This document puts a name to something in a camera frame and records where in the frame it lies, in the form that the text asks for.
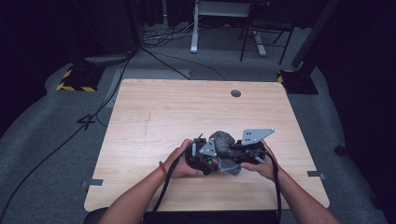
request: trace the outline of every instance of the forearm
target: forearm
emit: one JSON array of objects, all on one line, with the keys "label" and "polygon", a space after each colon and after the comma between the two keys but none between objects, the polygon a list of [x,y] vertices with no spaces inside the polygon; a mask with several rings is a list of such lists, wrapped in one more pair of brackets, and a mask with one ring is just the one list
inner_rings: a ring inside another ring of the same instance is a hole
[{"label": "forearm", "polygon": [[279,183],[280,191],[298,223],[338,223],[329,210],[281,169],[279,170]]},{"label": "forearm", "polygon": [[140,223],[152,197],[164,180],[163,171],[155,169],[111,204],[99,223]]}]

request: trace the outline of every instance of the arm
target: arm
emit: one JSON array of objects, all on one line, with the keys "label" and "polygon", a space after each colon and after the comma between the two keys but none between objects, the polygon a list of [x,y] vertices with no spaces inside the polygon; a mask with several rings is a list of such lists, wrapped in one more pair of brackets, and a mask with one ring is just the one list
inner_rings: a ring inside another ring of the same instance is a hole
[{"label": "arm", "polygon": [[[181,146],[176,148],[171,155],[169,155],[168,159],[163,163],[166,170],[169,170],[172,161],[191,142],[191,140],[184,140]],[[183,175],[198,176],[203,174],[201,171],[190,168],[182,158],[178,162],[175,171],[172,173],[172,177],[181,177]],[[124,192],[113,204],[111,204],[99,223],[140,223],[149,207],[152,197],[164,181],[165,175],[161,168],[158,167],[139,183]]]},{"label": "arm", "polygon": [[[271,148],[264,141],[267,151],[273,156]],[[274,181],[273,164],[266,160],[265,164],[250,164],[243,162],[241,166],[249,171],[256,171],[260,175]],[[278,177],[280,192],[290,206],[298,223],[339,223],[337,219],[321,203],[301,188],[279,165]]]}]

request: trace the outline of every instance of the table top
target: table top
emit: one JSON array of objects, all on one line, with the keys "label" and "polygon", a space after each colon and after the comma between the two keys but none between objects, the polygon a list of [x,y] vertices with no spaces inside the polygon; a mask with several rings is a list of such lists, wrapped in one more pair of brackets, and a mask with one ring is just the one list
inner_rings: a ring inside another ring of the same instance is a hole
[{"label": "table top", "polygon": [[[240,97],[231,91],[241,92]],[[124,79],[107,127],[85,209],[110,206],[158,167],[181,142],[215,131],[235,140],[245,129],[275,129],[265,138],[278,163],[325,207],[329,199],[281,84],[275,82]],[[148,210],[160,195],[159,188]],[[283,208],[289,208],[282,198]],[[160,211],[276,209],[272,181],[242,170],[171,179]]]}]

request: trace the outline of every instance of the chair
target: chair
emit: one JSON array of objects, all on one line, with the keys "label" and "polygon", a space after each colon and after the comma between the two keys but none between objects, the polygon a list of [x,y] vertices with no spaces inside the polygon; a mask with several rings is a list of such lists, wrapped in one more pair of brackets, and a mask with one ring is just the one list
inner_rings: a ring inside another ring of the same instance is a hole
[{"label": "chair", "polygon": [[265,32],[265,33],[276,33],[276,41],[282,36],[284,32],[289,32],[288,40],[283,47],[282,56],[280,57],[279,65],[282,64],[283,57],[285,56],[286,49],[288,48],[291,35],[293,33],[294,26],[290,19],[290,9],[287,3],[282,3],[280,1],[254,1],[250,7],[247,15],[247,23],[242,29],[239,39],[245,32],[244,45],[242,47],[241,57],[239,61],[242,62],[245,52],[245,46],[248,39],[249,31]]}]

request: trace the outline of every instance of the hand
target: hand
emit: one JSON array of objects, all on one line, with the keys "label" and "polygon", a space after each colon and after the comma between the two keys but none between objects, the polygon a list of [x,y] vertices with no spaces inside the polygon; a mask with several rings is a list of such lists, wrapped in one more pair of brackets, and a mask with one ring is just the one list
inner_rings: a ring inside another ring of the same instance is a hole
[{"label": "hand", "polygon": [[[186,139],[183,141],[180,147],[177,147],[166,159],[166,161],[163,163],[165,165],[165,169],[168,171],[169,167],[171,166],[172,162],[177,158],[178,155],[189,145],[192,144],[192,140]],[[184,157],[181,157],[180,160],[178,161],[178,164],[172,173],[173,178],[178,178],[182,176],[200,176],[204,175],[204,173],[200,170],[195,170],[192,169],[187,163]]]},{"label": "hand", "polygon": [[[264,144],[265,149],[270,153],[270,155],[276,161],[276,157],[274,156],[274,153],[272,152],[271,148],[268,147],[268,145],[265,143],[264,140],[262,140],[262,143]],[[272,164],[272,161],[267,155],[264,156],[264,160],[265,160],[265,164],[257,164],[257,165],[248,162],[242,162],[241,167],[249,171],[256,171],[265,178],[274,181],[274,166]]]}]

